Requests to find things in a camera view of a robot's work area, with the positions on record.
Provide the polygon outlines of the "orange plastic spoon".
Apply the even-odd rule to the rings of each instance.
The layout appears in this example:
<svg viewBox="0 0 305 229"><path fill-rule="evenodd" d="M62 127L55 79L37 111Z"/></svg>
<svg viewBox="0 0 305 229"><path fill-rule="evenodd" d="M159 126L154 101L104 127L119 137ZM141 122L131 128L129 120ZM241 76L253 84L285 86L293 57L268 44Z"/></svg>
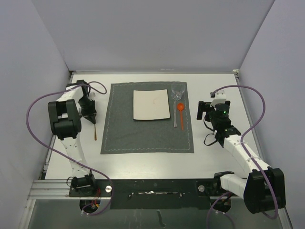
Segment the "orange plastic spoon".
<svg viewBox="0 0 305 229"><path fill-rule="evenodd" d="M183 110L184 110L184 104L183 103L179 103L177 105L177 109L180 112L180 121L181 121L181 129L184 130L184 125L183 125Z"/></svg>

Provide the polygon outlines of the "clear plastic cup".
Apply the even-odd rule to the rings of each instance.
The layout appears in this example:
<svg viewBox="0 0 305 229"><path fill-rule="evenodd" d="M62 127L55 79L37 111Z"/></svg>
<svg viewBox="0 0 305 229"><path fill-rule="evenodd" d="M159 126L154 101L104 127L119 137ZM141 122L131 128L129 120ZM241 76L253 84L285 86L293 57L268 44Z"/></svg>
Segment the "clear plastic cup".
<svg viewBox="0 0 305 229"><path fill-rule="evenodd" d="M171 85L172 99L181 100L186 89L185 82L173 82Z"/></svg>

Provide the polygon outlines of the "silver table knife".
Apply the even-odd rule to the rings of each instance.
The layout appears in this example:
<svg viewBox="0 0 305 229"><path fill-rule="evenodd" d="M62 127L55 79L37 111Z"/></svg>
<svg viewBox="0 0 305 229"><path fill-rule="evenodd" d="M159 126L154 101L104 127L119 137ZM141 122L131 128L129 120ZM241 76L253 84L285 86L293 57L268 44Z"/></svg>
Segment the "silver table knife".
<svg viewBox="0 0 305 229"><path fill-rule="evenodd" d="M174 103L173 103L173 118L174 118L173 126L174 126L174 128L177 127L176 112L177 112L177 101L175 100Z"/></svg>

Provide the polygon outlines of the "grey cloth placemat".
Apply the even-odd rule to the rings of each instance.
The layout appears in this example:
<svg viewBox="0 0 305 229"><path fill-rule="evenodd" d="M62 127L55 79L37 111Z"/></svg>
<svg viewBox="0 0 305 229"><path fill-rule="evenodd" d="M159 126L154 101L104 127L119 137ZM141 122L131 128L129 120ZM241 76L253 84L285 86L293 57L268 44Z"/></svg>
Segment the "grey cloth placemat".
<svg viewBox="0 0 305 229"><path fill-rule="evenodd" d="M101 154L124 153L193 153L193 133L189 111L188 91L185 90L181 103L184 104L181 129L180 112L174 128L172 82L113 83L105 117ZM133 118L133 91L167 89L170 118L138 121Z"/></svg>

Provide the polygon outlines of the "white square plate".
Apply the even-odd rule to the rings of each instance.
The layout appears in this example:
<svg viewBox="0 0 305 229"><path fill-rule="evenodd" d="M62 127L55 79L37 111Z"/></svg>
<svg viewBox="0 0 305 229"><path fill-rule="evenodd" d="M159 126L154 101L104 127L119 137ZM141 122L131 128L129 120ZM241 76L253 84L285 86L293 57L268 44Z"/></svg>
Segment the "white square plate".
<svg viewBox="0 0 305 229"><path fill-rule="evenodd" d="M167 89L133 91L133 118L138 121L170 118Z"/></svg>

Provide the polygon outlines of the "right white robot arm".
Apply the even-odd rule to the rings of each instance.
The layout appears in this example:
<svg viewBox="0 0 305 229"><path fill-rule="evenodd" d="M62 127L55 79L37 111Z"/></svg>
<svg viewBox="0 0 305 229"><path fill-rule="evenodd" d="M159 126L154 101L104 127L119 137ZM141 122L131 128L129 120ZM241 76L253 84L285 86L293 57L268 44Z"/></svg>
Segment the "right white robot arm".
<svg viewBox="0 0 305 229"><path fill-rule="evenodd" d="M286 206L285 177L279 168L272 168L242 141L242 134L231 124L229 118L230 102L212 104L199 101L197 120L203 124L211 123L209 130L214 141L227 150L246 173L240 178L232 171L218 172L214 175L212 189L223 195L229 191L242 198L247 209L255 214Z"/></svg>

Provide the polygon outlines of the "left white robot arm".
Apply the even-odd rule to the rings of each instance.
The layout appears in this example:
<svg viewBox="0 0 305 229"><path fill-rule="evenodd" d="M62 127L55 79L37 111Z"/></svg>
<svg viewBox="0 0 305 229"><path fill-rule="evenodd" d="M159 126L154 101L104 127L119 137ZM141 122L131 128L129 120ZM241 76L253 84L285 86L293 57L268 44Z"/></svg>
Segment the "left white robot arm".
<svg viewBox="0 0 305 229"><path fill-rule="evenodd" d="M51 131L56 135L66 153L73 158L71 189L81 191L86 196L92 196L97 190L94 175L87 165L80 142L81 118L84 117L96 124L95 101L89 98L89 84L84 80L68 85L65 92L57 101L48 103Z"/></svg>

